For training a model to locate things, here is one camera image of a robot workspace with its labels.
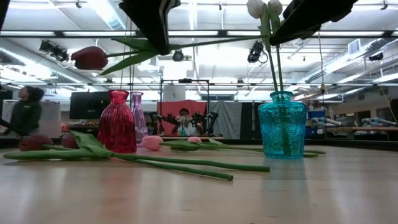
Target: red glass vase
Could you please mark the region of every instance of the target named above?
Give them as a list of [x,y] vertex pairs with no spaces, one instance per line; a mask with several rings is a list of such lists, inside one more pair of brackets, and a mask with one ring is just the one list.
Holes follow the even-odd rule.
[[129,92],[110,90],[111,103],[105,108],[99,121],[98,140],[107,149],[118,153],[137,151],[134,118],[126,105]]

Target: window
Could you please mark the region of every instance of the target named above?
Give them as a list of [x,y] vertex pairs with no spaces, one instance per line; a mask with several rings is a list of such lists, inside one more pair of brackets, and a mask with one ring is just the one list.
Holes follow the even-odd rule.
[[[210,94],[209,95],[209,100],[221,100],[221,101],[232,101],[234,100],[234,95],[233,94],[224,94],[224,95],[215,95],[215,94]],[[201,100],[207,100],[207,94],[204,94],[201,96]]]
[[388,87],[384,86],[384,87],[379,88],[379,94],[381,96],[388,95]]
[[376,115],[378,118],[385,119],[388,121],[394,121],[392,117],[390,108],[380,108],[376,110]]
[[359,94],[358,100],[365,100],[365,94]]

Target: woman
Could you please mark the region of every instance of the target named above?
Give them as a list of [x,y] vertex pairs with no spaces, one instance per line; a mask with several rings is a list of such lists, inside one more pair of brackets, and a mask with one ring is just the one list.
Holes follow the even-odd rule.
[[[39,132],[39,120],[42,115],[39,101],[43,96],[44,91],[40,88],[31,86],[22,88],[18,95],[21,100],[12,109],[10,125],[29,134]],[[10,132],[11,130],[7,129],[3,134],[7,135]]]

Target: table surface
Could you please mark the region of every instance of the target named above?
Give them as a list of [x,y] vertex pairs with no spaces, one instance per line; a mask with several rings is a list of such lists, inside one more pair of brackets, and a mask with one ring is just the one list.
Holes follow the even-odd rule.
[[114,159],[1,158],[0,223],[397,223],[396,152],[306,149],[327,154],[283,161],[246,151],[141,152],[271,167],[270,173],[198,167],[233,174],[233,182]]

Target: turquoise glass vase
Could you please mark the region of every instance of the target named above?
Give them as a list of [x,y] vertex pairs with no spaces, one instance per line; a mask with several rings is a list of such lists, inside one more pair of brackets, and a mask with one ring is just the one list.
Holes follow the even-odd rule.
[[259,106],[262,145],[269,158],[301,159],[304,154],[307,106],[293,102],[293,93],[271,93],[272,103]]

